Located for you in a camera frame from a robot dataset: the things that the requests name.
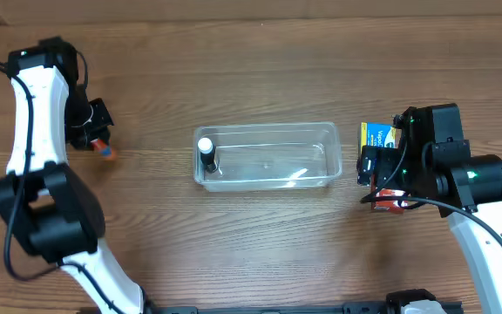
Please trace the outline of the blue VapoDrops box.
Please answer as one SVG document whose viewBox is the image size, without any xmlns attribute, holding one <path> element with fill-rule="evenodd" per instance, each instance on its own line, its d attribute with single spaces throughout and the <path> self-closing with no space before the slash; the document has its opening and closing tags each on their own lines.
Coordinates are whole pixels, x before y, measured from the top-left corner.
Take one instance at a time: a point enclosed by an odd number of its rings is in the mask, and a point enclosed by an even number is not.
<svg viewBox="0 0 502 314">
<path fill-rule="evenodd" d="M 362 122 L 358 131 L 358 154 L 364 146 L 396 148 L 396 133 L 391 125 Z"/>
</svg>

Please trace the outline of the black tube white cap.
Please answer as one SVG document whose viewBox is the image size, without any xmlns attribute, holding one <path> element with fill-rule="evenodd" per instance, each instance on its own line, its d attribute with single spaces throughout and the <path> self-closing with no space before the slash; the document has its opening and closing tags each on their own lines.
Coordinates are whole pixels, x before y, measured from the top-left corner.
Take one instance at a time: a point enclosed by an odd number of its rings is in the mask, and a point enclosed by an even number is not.
<svg viewBox="0 0 502 314">
<path fill-rule="evenodd" d="M 204 169 L 210 174 L 214 173 L 218 169 L 215 144 L 208 137 L 202 137 L 198 140 L 197 147 Z"/>
</svg>

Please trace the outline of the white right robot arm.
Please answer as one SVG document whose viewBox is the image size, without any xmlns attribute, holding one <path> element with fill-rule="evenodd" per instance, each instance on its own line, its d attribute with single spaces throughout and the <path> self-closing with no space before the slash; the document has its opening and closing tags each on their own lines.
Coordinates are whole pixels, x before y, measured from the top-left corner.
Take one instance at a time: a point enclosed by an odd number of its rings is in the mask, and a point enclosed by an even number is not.
<svg viewBox="0 0 502 314">
<path fill-rule="evenodd" d="M 468 264 L 481 308 L 502 313 L 502 160 L 474 155 L 456 104 L 409 107 L 391 125 L 362 123 L 357 181 L 374 210 L 432 205 Z"/>
</svg>

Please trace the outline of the orange tube white cap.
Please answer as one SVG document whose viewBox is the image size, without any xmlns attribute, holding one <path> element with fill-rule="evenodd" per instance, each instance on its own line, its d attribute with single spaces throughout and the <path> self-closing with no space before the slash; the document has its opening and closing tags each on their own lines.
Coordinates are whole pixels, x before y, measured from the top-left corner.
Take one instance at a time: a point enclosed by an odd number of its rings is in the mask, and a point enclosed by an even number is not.
<svg viewBox="0 0 502 314">
<path fill-rule="evenodd" d="M 115 152 L 112 148 L 101 139 L 91 141 L 92 148 L 101 154 L 107 160 L 114 160 L 116 158 Z"/>
</svg>

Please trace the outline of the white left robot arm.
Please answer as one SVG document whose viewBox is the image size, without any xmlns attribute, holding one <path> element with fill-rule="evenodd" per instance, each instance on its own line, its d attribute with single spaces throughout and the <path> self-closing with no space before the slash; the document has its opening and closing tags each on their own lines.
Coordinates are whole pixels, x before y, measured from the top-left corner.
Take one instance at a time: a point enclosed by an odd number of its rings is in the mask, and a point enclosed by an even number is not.
<svg viewBox="0 0 502 314">
<path fill-rule="evenodd" d="M 0 179 L 0 216 L 7 225 L 3 263 L 16 280 L 10 246 L 42 257 L 73 277 L 102 313 L 147 313 L 146 293 L 122 270 L 105 240 L 98 198 L 69 165 L 66 148 L 112 157 L 112 117 L 101 98 L 88 99 L 83 54 L 60 37 L 12 51 L 0 72 L 16 100 L 14 142 Z"/>
</svg>

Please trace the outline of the red medicine box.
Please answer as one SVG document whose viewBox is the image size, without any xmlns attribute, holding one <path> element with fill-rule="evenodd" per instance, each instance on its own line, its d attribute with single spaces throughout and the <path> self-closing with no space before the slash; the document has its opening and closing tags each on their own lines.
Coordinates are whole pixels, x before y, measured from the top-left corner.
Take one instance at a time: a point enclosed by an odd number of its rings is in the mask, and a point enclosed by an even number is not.
<svg viewBox="0 0 502 314">
<path fill-rule="evenodd" d="M 406 196 L 406 192 L 396 184 L 390 183 L 375 195 L 375 197 L 384 196 Z M 373 201 L 370 204 L 370 209 L 372 212 L 402 214 L 404 212 L 404 207 L 408 205 L 409 203 L 407 201 Z"/>
</svg>

